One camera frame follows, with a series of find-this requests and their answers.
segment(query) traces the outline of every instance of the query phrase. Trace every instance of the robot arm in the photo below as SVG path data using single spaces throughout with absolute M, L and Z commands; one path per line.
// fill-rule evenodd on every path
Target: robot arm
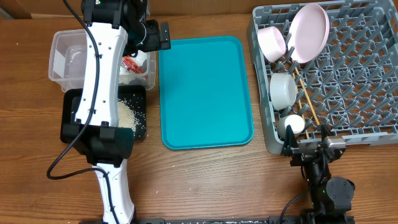
M 332 177 L 328 167 L 329 163 L 343 155 L 346 143 L 342 137 L 332 135 L 325 124 L 320 126 L 320 131 L 322 141 L 316 149 L 299 149 L 292 128 L 287 126 L 281 152 L 283 156 L 292 157 L 291 166 L 302 167 L 302 175 L 311 195 L 313 208 L 302 210 L 299 223 L 354 224 L 354 218 L 348 217 L 346 212 L 351 210 L 355 185 L 345 178 Z
M 95 112 L 75 149 L 87 157 L 94 168 L 108 173 L 113 209 L 120 224 L 132 223 L 134 204 L 127 181 L 127 159 L 134 143 L 132 129 L 119 128 L 118 84 L 123 55 L 138 50 L 150 52 L 170 48 L 169 27 L 162 24 L 163 39 L 157 21 L 146 21 L 146 0 L 83 0 L 82 11 L 97 43 L 99 83 Z M 63 126 L 62 139 L 72 141 L 87 122 L 96 78 L 96 55 L 87 35 L 87 60 L 83 94 L 76 112 L 75 124 Z M 103 223 L 114 224 L 109 205 L 108 184 L 102 172 L 96 171 L 104 205 Z

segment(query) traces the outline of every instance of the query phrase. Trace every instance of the black tray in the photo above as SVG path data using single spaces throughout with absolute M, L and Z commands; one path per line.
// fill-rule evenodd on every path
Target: black tray
M 75 114 L 79 108 L 82 93 L 83 89 L 68 90 L 65 93 L 65 96 L 63 97 L 61 130 L 63 128 L 63 124 L 75 122 Z M 139 120 L 140 124 L 136 126 L 134 140 L 145 139 L 147 131 L 145 88 L 140 85 L 119 86 L 118 99 L 126 100 L 128 102 L 126 105 L 135 112 L 134 116 Z

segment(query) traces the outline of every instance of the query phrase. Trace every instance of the wood grain surface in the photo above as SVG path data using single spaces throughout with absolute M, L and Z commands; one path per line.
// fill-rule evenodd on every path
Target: wood grain surface
M 139 218 L 261 218 L 278 215 L 306 189 L 289 158 L 267 152 L 259 90 L 249 58 L 250 14 L 156 17 L 172 39 L 232 35 L 243 45 L 255 135 L 241 147 L 171 151 L 161 140 L 159 86 L 148 92 L 145 141 L 128 162 L 129 190 Z M 93 173 L 48 180 L 47 167 L 65 148 L 60 141 L 63 92 L 48 78 L 54 33 L 81 29 L 74 19 L 0 21 L 0 223 L 78 223 L 103 214 Z M 89 167 L 71 150 L 55 169 Z M 398 147 L 350 146 L 331 173 L 356 184 L 357 223 L 397 223 Z M 308 198 L 287 214 L 310 206 Z
M 252 13 L 257 6 L 270 6 L 276 4 L 295 4 L 301 2 L 320 2 L 330 0 L 150 0 L 149 9 L 152 15 L 209 15 L 209 14 L 236 14 Z M 45 18 L 55 16 L 72 16 L 62 1 L 54 0 L 0 0 L 6 2 L 4 6 L 19 6 L 23 13 L 29 12 L 32 18 Z M 72 8 L 81 15 L 81 0 L 68 0 Z

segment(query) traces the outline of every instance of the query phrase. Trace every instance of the gray dish rack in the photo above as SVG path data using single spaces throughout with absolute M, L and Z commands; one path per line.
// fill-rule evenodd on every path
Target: gray dish rack
M 297 67 L 321 123 L 347 144 L 398 143 L 398 13 L 391 0 L 317 2 L 330 19 L 330 35 L 322 53 L 306 65 L 292 63 L 294 48 L 279 61 L 268 62 L 257 41 L 259 29 L 275 26 L 286 43 L 289 26 L 306 4 L 260 6 L 253 10 L 248 29 L 251 61 L 257 73 L 260 112 L 266 148 L 280 154 L 283 139 L 276 124 L 288 114 L 306 115 L 309 138 L 302 133 L 300 148 L 310 149 L 320 141 L 304 92 L 299 89 L 297 106 L 274 111 L 269 80 L 274 73 L 294 72 Z

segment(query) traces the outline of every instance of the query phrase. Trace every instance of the chopsticks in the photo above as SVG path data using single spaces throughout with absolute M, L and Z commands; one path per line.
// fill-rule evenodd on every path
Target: chopsticks
M 295 71 L 296 71 L 296 74 L 299 75 L 299 70 L 297 69 L 297 67 L 295 67 L 294 69 L 295 69 Z M 306 99 L 307 99 L 307 101 L 308 101 L 308 105 L 310 106 L 310 109 L 311 109 L 311 112 L 312 112 L 312 116 L 314 117 L 315 122 L 317 123 L 317 126 L 319 126 L 320 123 L 319 123 L 317 114 L 315 113 L 315 110 L 313 109 L 313 106 L 312 106 L 312 103 L 311 103 L 311 99 L 310 99 L 310 97 L 309 97 L 309 95 L 308 95 L 308 93 L 307 93 L 307 89 L 305 88 L 304 82 L 303 82 L 303 80 L 301 79 L 301 77 L 300 77 L 300 85 L 301 85 L 301 88 L 304 90 L 304 95 L 305 95 L 305 97 L 306 97 Z M 300 109 L 301 109 L 302 106 L 301 106 L 300 100 L 298 101 L 298 105 L 299 105 L 299 107 L 300 107 Z
M 296 91 L 297 93 L 299 93 L 299 88 L 296 86 Z M 301 100 L 298 99 L 298 107 L 300 108 L 300 110 L 303 108 L 303 106 L 301 105 Z M 305 122 L 305 116 L 304 114 L 301 115 L 301 117 L 303 118 L 304 122 Z M 308 135 L 308 130 L 305 130 L 305 137 L 307 137 L 307 139 L 310 139 L 310 136 Z

